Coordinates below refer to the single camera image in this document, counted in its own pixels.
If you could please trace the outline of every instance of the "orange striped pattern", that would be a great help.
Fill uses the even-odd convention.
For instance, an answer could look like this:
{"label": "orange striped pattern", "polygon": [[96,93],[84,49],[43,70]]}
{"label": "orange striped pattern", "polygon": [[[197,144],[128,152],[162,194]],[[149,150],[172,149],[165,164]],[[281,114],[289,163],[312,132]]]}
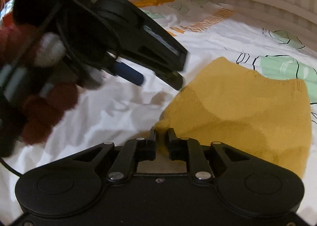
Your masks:
{"label": "orange striped pattern", "polygon": [[166,32],[168,32],[171,36],[176,36],[175,34],[173,34],[171,31],[166,30]]}
{"label": "orange striped pattern", "polygon": [[170,29],[173,29],[174,31],[179,32],[181,34],[185,33],[185,30],[179,29],[177,27],[170,27]]}
{"label": "orange striped pattern", "polygon": [[208,16],[203,21],[196,22],[190,26],[181,26],[181,28],[184,30],[188,30],[188,31],[196,32],[196,33],[202,32],[202,31],[226,20],[233,13],[234,12],[232,10],[229,10],[229,9],[220,9],[215,14]]}

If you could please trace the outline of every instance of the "bed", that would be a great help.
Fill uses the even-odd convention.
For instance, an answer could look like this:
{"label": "bed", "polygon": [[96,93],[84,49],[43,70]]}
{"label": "bed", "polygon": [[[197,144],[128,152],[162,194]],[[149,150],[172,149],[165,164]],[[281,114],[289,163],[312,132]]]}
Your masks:
{"label": "bed", "polygon": [[[298,215],[317,223],[317,0],[173,0],[142,10],[189,51],[182,75],[190,82],[209,62],[225,57],[273,79],[302,78],[311,103],[313,140],[303,182],[305,196]],[[137,87],[105,75],[96,91],[85,91],[45,144],[18,143],[6,161],[24,173],[105,141],[122,145],[146,135],[177,91],[141,66]],[[0,167],[0,221],[21,214],[14,195],[17,177]]]}

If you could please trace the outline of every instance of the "black robotic gripper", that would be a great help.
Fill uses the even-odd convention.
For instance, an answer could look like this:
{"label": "black robotic gripper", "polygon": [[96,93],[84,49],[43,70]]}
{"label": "black robotic gripper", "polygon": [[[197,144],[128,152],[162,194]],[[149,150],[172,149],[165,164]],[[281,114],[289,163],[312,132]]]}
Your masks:
{"label": "black robotic gripper", "polygon": [[157,133],[122,147],[103,143],[25,173],[15,194],[24,214],[15,226],[304,226],[304,195],[293,172],[221,142],[165,144],[186,173],[137,173],[155,160]]}

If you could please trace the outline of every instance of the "blue handle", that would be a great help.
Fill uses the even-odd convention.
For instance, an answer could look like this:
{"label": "blue handle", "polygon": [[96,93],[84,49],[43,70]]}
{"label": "blue handle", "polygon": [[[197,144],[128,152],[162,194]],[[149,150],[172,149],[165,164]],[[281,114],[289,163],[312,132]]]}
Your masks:
{"label": "blue handle", "polygon": [[144,76],[140,72],[137,72],[133,68],[129,67],[127,64],[116,62],[114,68],[117,76],[120,76],[137,86],[143,84]]}

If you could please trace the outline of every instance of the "yellow knit fabric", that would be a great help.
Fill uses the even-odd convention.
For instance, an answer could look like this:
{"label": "yellow knit fabric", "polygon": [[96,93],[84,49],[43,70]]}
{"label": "yellow knit fabric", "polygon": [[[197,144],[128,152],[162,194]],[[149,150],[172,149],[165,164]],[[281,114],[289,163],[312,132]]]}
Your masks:
{"label": "yellow knit fabric", "polygon": [[221,57],[174,98],[155,128],[221,141],[302,176],[312,133],[305,82],[274,80]]}

